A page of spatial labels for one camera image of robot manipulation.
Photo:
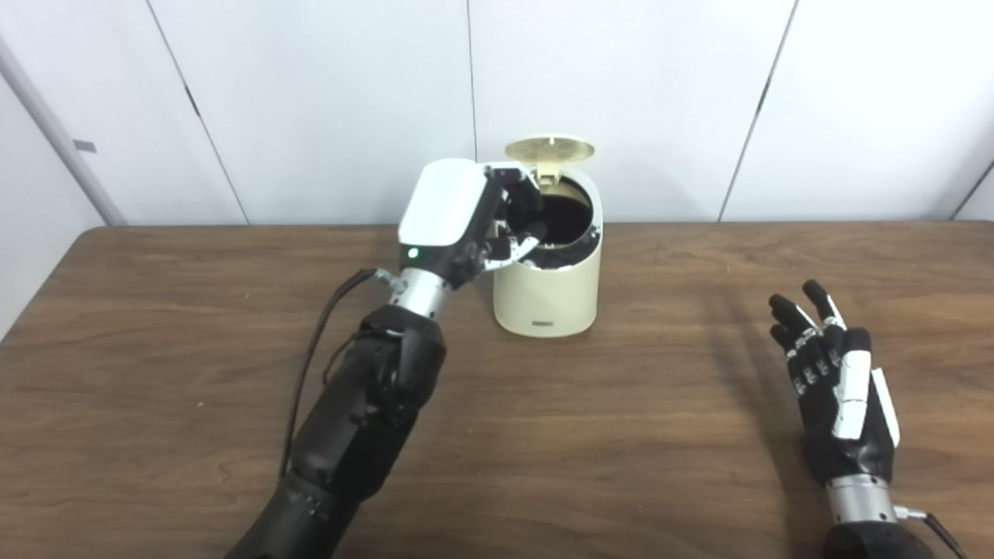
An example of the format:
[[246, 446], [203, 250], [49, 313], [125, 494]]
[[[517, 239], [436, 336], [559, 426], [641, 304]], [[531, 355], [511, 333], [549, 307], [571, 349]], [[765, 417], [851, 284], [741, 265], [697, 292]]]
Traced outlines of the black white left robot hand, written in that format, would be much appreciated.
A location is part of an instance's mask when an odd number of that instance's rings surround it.
[[400, 269], [451, 290], [524, 259], [547, 237], [537, 182], [515, 161], [448, 158], [427, 165], [398, 227]]

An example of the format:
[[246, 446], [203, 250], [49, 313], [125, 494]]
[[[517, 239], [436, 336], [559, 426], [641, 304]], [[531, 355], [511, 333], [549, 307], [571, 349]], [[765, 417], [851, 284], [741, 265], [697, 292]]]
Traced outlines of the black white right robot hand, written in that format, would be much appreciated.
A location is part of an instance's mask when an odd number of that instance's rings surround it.
[[802, 290], [817, 318], [779, 293], [768, 307], [770, 336], [798, 396], [806, 466], [819, 484], [848, 475], [890, 484], [901, 432], [883, 369], [874, 364], [872, 336], [849, 325], [816, 280]]

